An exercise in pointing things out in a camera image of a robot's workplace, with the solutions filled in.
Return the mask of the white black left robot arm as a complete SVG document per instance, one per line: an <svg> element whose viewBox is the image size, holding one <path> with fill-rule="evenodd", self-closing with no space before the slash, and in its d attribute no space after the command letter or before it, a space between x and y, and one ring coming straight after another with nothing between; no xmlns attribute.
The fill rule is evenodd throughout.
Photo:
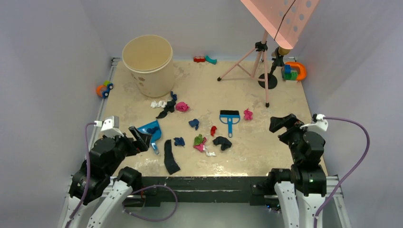
<svg viewBox="0 0 403 228"><path fill-rule="evenodd" d="M152 134L129 127L129 138L114 125L101 126L102 138L86 151L86 159L73 175L69 188L66 228L104 228L112 211L129 194L142 187L139 171L124 167L111 179L122 161L149 149Z"/></svg>

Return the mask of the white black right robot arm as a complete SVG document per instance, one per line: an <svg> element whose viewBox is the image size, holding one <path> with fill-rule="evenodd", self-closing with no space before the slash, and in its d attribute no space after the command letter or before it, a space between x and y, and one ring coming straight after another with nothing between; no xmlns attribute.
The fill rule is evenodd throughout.
<svg viewBox="0 0 403 228"><path fill-rule="evenodd" d="M269 172L267 188L275 193L287 228L321 228L323 226L320 206L326 199L326 175L320 159L326 141L321 135L308 130L294 114L271 117L269 130L286 131L278 139L291 152L293 164L290 169Z"/></svg>

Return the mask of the blue plastic dustpan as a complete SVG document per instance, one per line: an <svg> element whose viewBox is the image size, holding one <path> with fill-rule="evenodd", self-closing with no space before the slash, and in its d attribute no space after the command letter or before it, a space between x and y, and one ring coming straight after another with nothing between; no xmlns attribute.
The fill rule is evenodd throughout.
<svg viewBox="0 0 403 228"><path fill-rule="evenodd" d="M154 154L158 155L159 149L156 145L156 141L159 140L162 136L162 131L159 125L158 120L154 120L148 124L145 124L138 128L138 130L142 133L151 134L152 137L150 139L150 147L152 147Z"/></svg>

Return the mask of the blue hand brush black bristles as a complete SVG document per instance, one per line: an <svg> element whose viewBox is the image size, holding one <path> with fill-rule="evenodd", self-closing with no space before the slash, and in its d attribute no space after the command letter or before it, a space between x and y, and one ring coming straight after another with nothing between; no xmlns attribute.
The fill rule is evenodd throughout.
<svg viewBox="0 0 403 228"><path fill-rule="evenodd" d="M220 110L219 120L228 126L228 136L233 137L232 126L240 121L238 110Z"/></svg>

